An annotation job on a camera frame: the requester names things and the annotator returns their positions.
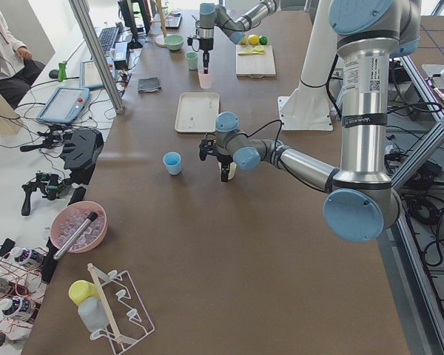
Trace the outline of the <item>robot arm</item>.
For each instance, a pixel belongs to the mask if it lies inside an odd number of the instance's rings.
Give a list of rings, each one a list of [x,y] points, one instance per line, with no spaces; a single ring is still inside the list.
[[[239,44],[246,34],[262,21],[263,18],[280,10],[281,1],[260,1],[251,10],[234,20],[224,6],[203,3],[199,7],[199,19],[195,22],[195,34],[187,38],[187,44],[199,42],[203,52],[203,74],[209,72],[210,51],[214,49],[214,33],[218,27],[233,44]]]
[[[299,112],[305,92],[329,85],[343,61],[342,98],[335,104],[342,128],[340,166],[303,154],[278,139],[241,131],[236,114],[223,112],[199,146],[217,158],[221,179],[232,164],[254,169],[267,162],[327,195],[323,215],[339,237],[362,243],[379,237],[400,215],[400,198],[384,168],[388,123],[389,62],[409,55],[420,40],[419,1],[321,1],[300,84],[292,93]]]

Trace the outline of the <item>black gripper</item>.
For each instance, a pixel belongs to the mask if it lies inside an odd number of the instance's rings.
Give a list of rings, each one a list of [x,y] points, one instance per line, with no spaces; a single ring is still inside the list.
[[[230,164],[233,163],[233,159],[230,155],[225,155],[218,150],[216,140],[209,139],[208,136],[213,135],[214,133],[206,133],[204,137],[201,139],[199,144],[199,159],[201,161],[205,161],[208,155],[214,156],[217,158],[218,162],[221,163],[221,181],[228,182],[229,181],[229,172],[230,172]]]
[[[193,45],[194,41],[198,41],[198,49],[203,51],[203,74],[209,73],[209,51],[213,50],[213,38],[203,38],[199,35],[190,35],[187,37],[187,44]]]

